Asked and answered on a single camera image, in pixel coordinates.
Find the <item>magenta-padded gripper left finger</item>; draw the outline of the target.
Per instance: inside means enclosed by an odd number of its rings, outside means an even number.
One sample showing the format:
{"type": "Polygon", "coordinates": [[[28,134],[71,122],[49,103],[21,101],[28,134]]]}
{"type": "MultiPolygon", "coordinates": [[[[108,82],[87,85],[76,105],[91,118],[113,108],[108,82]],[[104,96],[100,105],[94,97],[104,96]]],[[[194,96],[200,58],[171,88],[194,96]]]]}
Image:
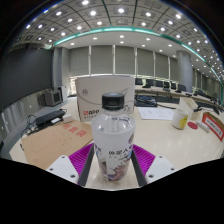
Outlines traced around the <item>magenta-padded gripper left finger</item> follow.
{"type": "Polygon", "coordinates": [[[94,146],[89,144],[74,152],[70,156],[59,156],[47,171],[67,181],[84,187],[86,185],[92,159],[94,146]]]}

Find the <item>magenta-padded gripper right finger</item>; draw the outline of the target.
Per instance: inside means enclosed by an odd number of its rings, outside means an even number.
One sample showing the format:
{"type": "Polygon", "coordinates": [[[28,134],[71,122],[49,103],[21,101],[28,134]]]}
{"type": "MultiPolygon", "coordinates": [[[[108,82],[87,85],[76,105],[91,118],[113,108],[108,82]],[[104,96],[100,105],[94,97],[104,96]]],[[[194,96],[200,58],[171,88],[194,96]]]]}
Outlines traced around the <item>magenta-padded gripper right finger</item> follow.
{"type": "Polygon", "coordinates": [[[133,146],[131,159],[140,187],[157,181],[176,171],[174,165],[164,156],[155,156],[137,145],[133,146]]]}

